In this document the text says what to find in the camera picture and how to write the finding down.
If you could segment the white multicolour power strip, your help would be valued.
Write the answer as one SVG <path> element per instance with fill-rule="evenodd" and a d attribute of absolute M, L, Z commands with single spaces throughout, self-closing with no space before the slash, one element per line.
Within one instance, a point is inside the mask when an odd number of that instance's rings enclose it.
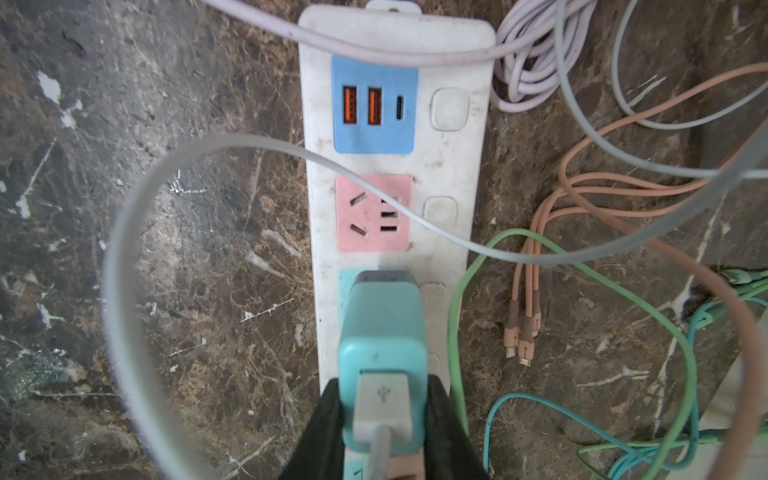
<path fill-rule="evenodd" d="M 338 349 L 365 271 L 415 280 L 425 347 L 393 356 L 451 385 L 448 318 L 467 265 L 493 65 L 393 67 L 299 49 L 306 148 L 352 172 L 307 166 L 322 383 L 347 376 Z"/>

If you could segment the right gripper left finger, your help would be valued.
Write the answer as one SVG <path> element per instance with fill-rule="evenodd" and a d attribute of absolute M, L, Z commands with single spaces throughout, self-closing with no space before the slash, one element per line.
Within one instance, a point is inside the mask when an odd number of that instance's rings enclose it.
<path fill-rule="evenodd" d="M 339 382 L 330 380 L 279 480 L 342 480 L 343 404 Z"/>

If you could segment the teal charger plug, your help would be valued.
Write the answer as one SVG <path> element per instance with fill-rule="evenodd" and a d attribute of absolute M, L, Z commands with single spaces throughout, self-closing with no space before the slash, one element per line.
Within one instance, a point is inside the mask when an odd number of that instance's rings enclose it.
<path fill-rule="evenodd" d="M 416 453 L 424 445 L 428 396 L 426 326 L 420 290 L 407 270 L 367 270 L 349 288 L 338 346 L 338 384 L 343 411 L 343 441 L 359 453 L 370 451 L 357 440 L 354 416 L 359 379 L 375 374 L 404 375 L 408 380 L 411 436 L 392 434 L 391 453 Z"/>

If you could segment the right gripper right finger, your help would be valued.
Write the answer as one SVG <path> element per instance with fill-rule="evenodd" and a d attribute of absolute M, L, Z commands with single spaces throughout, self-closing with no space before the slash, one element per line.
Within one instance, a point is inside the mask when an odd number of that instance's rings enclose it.
<path fill-rule="evenodd" d="M 424 463 L 426 479 L 489 479 L 436 375 L 428 377 Z"/>

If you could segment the pink charger plug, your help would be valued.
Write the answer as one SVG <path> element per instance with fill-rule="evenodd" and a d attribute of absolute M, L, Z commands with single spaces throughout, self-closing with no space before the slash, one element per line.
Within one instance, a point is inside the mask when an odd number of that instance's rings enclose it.
<path fill-rule="evenodd" d="M 389 480 L 425 480 L 424 452 L 420 450 L 410 455 L 391 456 L 385 478 Z"/>

